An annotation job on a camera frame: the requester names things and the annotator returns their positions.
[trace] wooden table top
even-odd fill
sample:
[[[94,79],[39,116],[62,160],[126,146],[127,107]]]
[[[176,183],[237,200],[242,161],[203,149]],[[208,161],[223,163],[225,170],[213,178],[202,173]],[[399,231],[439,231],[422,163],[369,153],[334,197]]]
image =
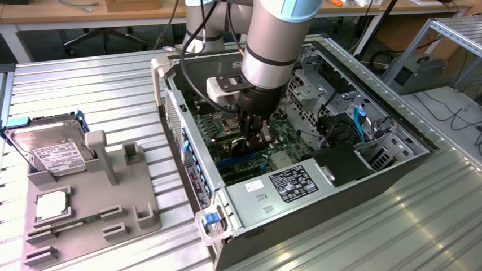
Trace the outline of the wooden table top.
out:
[[[28,5],[0,5],[0,20],[3,23],[51,23],[59,21],[95,21],[95,20],[122,20],[122,19],[151,19],[168,18],[172,12],[175,0],[162,0],[162,7],[158,10],[107,12],[104,0],[70,0],[72,3],[86,4],[100,2],[102,5],[92,7],[88,12],[78,8],[64,6],[58,0],[31,0]],[[373,6],[370,11],[383,10],[390,0],[385,0],[381,6]],[[460,8],[472,6],[469,0],[456,0]],[[443,9],[446,6],[421,7],[410,0],[398,0],[395,10],[414,9]],[[350,6],[338,7],[330,1],[323,1],[321,12],[363,12],[367,7]],[[175,17],[186,17],[184,1],[179,1]]]
[[[460,9],[466,7],[473,7],[474,4],[470,0],[454,0],[457,3]],[[390,0],[383,0],[383,3],[381,5],[381,10],[386,10],[387,6],[390,4]],[[410,0],[398,0],[397,4],[393,8],[393,10],[403,11],[403,10],[447,10],[447,12],[457,12],[457,6],[453,3],[447,3],[449,8],[445,4],[441,3],[441,5],[437,6],[419,6]]]
[[[6,5],[2,13],[4,23],[50,23],[58,21],[95,21],[122,19],[168,18],[175,0],[162,0],[158,10],[107,12],[104,0],[68,0],[75,4],[100,2],[92,12],[64,6],[58,0],[31,0],[28,5]],[[184,1],[179,1],[175,17],[186,17]]]

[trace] box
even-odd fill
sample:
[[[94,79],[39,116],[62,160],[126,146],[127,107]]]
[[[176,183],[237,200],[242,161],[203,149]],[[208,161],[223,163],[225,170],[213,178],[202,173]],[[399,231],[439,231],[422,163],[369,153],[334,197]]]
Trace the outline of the box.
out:
[[[339,7],[347,7],[355,5],[355,0],[330,0]]]
[[[370,0],[355,0],[357,5],[359,5],[361,7],[367,7],[370,6]],[[374,0],[371,6],[374,5],[382,5],[383,0]]]
[[[158,10],[160,0],[106,0],[107,11]]]

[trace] motherboard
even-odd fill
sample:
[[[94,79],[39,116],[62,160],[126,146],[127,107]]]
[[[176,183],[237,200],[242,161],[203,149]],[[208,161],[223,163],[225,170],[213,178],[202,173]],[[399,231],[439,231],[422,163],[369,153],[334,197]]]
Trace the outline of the motherboard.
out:
[[[195,115],[195,122],[227,185],[234,185],[287,167],[299,162],[303,155],[313,152],[282,110],[274,114],[270,121],[270,130],[275,134],[275,141],[265,150],[237,158],[229,157],[223,149],[226,147],[223,142],[235,141],[242,136],[237,116],[218,111],[204,115]]]

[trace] hard drive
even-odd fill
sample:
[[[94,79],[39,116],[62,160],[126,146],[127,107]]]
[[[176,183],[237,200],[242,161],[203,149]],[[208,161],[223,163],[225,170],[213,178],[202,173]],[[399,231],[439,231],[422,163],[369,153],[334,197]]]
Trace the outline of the hard drive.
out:
[[[86,169],[86,161],[95,158],[87,148],[87,125],[79,115],[10,118],[3,134],[8,143],[24,156],[34,171],[50,171],[62,176]]]

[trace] power supply label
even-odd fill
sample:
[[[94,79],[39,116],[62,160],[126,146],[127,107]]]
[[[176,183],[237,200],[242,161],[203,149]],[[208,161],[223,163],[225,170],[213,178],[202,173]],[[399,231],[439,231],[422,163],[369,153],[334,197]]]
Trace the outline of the power supply label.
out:
[[[287,203],[318,191],[317,184],[302,165],[273,174],[270,179],[281,198]]]
[[[36,157],[50,172],[59,172],[86,165],[84,158],[74,142],[34,150]]]

